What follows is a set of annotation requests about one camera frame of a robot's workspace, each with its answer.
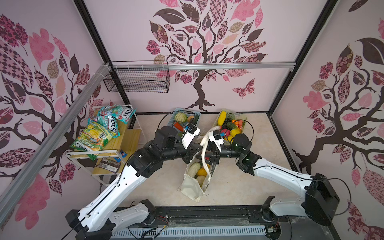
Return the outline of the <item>white radish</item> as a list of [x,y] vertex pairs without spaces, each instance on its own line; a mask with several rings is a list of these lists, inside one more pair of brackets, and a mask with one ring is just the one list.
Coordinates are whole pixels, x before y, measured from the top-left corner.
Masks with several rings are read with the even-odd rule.
[[192,165],[190,165],[187,171],[187,175],[190,176],[191,178],[195,178],[200,168],[201,168],[201,164],[199,162],[193,163]]

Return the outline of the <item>cream canvas grocery tote bag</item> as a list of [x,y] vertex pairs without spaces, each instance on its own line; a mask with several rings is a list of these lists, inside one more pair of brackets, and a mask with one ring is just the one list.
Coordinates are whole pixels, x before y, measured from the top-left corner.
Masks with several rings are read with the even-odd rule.
[[203,136],[198,144],[198,152],[187,164],[183,182],[178,189],[179,192],[196,203],[199,203],[205,195],[217,165],[216,163],[209,163],[205,157],[207,156],[206,151],[209,143],[214,145],[216,145],[216,142],[219,142],[219,145],[223,143],[222,137],[219,136],[218,139],[214,137],[214,133],[219,129],[218,126],[213,127]]

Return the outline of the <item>cream pear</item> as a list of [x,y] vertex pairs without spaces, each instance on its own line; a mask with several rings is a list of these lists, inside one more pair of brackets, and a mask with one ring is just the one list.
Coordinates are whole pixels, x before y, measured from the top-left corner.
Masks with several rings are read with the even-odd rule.
[[198,181],[198,183],[199,183],[199,186],[200,187],[202,187],[203,186],[203,183],[204,183],[204,181],[205,181],[205,176],[197,176],[197,181]]

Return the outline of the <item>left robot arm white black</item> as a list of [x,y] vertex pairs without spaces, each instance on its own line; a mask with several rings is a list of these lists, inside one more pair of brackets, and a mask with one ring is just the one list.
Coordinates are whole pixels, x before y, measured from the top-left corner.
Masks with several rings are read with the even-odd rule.
[[156,207],[149,200],[118,210],[127,196],[159,170],[165,161],[182,159],[185,163],[198,154],[207,137],[197,144],[193,139],[200,130],[193,127],[182,138],[176,129],[164,126],[155,132],[155,137],[143,148],[135,151],[127,161],[121,174],[91,203],[81,210],[71,210],[66,220],[76,231],[77,240],[108,240],[112,234],[134,224],[150,225],[157,215]]

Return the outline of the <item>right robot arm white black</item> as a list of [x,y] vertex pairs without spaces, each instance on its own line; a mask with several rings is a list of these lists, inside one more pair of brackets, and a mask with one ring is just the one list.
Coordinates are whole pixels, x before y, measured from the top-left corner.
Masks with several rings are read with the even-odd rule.
[[329,179],[298,173],[278,166],[251,151],[252,143],[245,134],[236,135],[229,146],[221,135],[208,133],[201,142],[204,150],[201,159],[207,165],[217,164],[220,158],[235,158],[237,167],[244,173],[277,183],[295,193],[296,199],[277,199],[269,196],[261,207],[266,222],[278,217],[308,217],[322,226],[330,226],[340,203]]

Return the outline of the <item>wrinkled yellow orange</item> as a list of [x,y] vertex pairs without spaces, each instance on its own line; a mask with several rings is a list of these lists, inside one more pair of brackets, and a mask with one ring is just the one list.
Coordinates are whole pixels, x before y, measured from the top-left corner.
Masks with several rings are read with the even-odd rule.
[[204,168],[200,168],[197,172],[197,176],[207,176],[207,172]]

